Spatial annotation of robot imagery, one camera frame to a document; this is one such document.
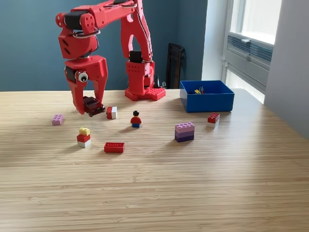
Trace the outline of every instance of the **red robot arm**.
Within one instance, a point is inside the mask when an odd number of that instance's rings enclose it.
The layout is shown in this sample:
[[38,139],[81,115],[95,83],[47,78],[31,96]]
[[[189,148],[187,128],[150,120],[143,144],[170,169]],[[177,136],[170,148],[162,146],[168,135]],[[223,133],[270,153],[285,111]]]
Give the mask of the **red robot arm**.
[[[106,59],[90,54],[98,48],[96,35],[100,33],[100,29],[118,19],[121,19],[122,24],[121,43],[124,56],[129,59],[126,63],[129,76],[126,96],[132,100],[158,100],[165,96],[164,89],[153,90],[155,64],[152,61],[151,39],[143,14],[142,0],[116,2],[119,0],[80,6],[68,14],[60,13],[56,16],[56,23],[62,28],[58,38],[62,56],[69,59],[65,62],[65,75],[72,91],[73,103],[81,114],[86,112],[94,115],[105,110],[101,102],[108,77]],[[133,51],[133,36],[137,38],[141,52]],[[83,97],[83,89],[88,80],[93,81],[95,86],[96,98],[91,101]]]

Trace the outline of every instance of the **stacked lego bricks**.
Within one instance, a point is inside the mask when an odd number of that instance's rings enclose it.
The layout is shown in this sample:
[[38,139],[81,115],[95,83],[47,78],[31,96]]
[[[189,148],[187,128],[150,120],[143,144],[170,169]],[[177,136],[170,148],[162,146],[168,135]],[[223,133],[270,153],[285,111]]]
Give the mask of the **stacked lego bricks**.
[[91,144],[90,130],[87,128],[80,128],[79,135],[77,135],[77,145],[85,148],[90,144]]
[[195,126],[192,122],[180,123],[175,126],[175,140],[178,143],[194,140]]
[[220,114],[218,113],[212,113],[207,118],[207,126],[215,128],[219,124]]
[[108,107],[106,117],[107,119],[117,119],[117,106]]

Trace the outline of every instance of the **purple lego brick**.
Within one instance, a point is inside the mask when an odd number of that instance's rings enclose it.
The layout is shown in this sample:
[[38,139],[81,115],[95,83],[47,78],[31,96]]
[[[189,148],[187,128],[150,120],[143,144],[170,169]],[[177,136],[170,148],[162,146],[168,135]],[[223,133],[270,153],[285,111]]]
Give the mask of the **purple lego brick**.
[[195,126],[192,122],[180,123],[175,126],[175,131],[178,133],[194,131]]
[[53,126],[59,126],[63,122],[63,115],[55,115],[52,119],[52,125]]
[[187,136],[187,137],[183,137],[183,138],[178,138],[178,137],[175,136],[175,140],[176,140],[178,143],[182,143],[182,142],[185,142],[185,141],[194,140],[194,135]]
[[183,132],[183,133],[178,133],[175,131],[175,137],[177,138],[183,138],[183,137],[188,137],[194,135],[194,130],[188,131],[188,132]]

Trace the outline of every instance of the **black chair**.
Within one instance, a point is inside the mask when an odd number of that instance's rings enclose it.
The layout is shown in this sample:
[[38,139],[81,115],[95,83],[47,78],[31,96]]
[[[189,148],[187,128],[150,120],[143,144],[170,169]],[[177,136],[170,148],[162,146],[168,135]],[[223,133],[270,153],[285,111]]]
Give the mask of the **black chair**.
[[168,63],[166,68],[166,89],[171,88],[174,73],[173,88],[179,88],[181,67],[185,63],[185,49],[177,44],[169,43]]

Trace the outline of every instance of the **window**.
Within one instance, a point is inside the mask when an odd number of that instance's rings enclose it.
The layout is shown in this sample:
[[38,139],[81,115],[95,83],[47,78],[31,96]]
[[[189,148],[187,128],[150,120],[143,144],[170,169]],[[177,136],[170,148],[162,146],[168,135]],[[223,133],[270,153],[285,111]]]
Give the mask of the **window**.
[[281,0],[234,0],[231,32],[274,44]]
[[229,0],[222,73],[226,84],[237,79],[229,73],[233,71],[240,78],[238,83],[246,82],[262,94],[265,92],[281,1]]

